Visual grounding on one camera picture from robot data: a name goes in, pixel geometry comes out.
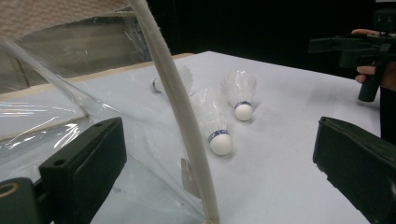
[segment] white plastic rod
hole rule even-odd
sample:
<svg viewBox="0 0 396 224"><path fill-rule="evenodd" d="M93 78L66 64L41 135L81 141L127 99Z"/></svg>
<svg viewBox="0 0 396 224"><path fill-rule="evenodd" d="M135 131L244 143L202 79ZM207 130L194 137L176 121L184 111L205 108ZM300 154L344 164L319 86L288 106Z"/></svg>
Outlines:
<svg viewBox="0 0 396 224"><path fill-rule="evenodd" d="M197 187L201 196L205 223L219 223L216 193L210 174L205 147L189 97L183 86L172 55L167 47L146 0L129 0L136 14L148 49L160 75L163 87L175 113Z"/></svg>

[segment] shuttlecock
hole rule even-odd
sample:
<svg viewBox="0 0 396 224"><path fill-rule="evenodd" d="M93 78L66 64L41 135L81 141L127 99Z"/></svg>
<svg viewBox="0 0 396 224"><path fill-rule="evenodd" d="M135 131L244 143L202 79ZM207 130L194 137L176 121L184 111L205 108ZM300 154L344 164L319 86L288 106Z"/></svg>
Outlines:
<svg viewBox="0 0 396 224"><path fill-rule="evenodd" d="M221 92L214 89L198 91L191 97L191 105L212 151L220 156L232 151L233 141L226 126L227 99Z"/></svg>
<svg viewBox="0 0 396 224"><path fill-rule="evenodd" d="M236 71L226 76L221 82L221 91L233 106L235 115L240 120L249 120L253 116L251 100L256 91L256 78L246 71Z"/></svg>
<svg viewBox="0 0 396 224"><path fill-rule="evenodd" d="M177 66L177 71L180 75L181 81L183 82L184 88L186 88L187 94L190 95L193 82L190 69L185 65L181 65ZM165 92L160 77L155 77L151 80L151 88L157 92Z"/></svg>

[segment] person's hand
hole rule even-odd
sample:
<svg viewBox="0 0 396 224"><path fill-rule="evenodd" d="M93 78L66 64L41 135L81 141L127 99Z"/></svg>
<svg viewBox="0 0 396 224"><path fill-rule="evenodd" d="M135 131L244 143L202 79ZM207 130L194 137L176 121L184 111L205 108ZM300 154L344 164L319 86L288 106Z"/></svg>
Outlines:
<svg viewBox="0 0 396 224"><path fill-rule="evenodd" d="M379 32L373 30L356 29L352 31L353 35L378 35ZM359 83L363 83L367 76L375 73L375 64L368 66L357 67L359 74L355 77L355 80ZM396 91L396 62L390 62L387 64L384 76L382 77L381 87L387 88L392 91Z"/></svg>

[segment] white tablecloth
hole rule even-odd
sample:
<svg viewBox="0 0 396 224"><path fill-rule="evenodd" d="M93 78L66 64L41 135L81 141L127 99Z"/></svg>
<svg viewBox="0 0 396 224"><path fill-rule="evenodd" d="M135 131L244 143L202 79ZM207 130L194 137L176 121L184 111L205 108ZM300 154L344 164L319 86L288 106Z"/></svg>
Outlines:
<svg viewBox="0 0 396 224"><path fill-rule="evenodd" d="M252 120L239 121L231 107L229 110L233 152L220 157L206 149L221 223L368 223L326 180L312 156L318 121L323 116L379 135L378 99L370 104L359 102L361 85L351 79L216 52L177 59L176 63L190 68L192 91L218 89L222 78L235 70L245 70L257 78ZM142 121L167 120L172 113L166 98L149 90L155 74L150 66L76 85ZM126 97L117 99L111 90ZM134 94L145 97L133 97L125 104Z"/></svg>

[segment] transparent plastic film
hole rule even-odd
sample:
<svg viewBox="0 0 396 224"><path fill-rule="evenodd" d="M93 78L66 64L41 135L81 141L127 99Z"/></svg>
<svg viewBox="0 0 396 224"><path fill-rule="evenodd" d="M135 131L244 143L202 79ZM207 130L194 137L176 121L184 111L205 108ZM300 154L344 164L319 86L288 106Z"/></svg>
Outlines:
<svg viewBox="0 0 396 224"><path fill-rule="evenodd" d="M1 85L0 181L36 181L49 156L94 123L121 117L128 161L92 223L203 223L175 114L148 85L158 72L125 11L2 43L31 85Z"/></svg>

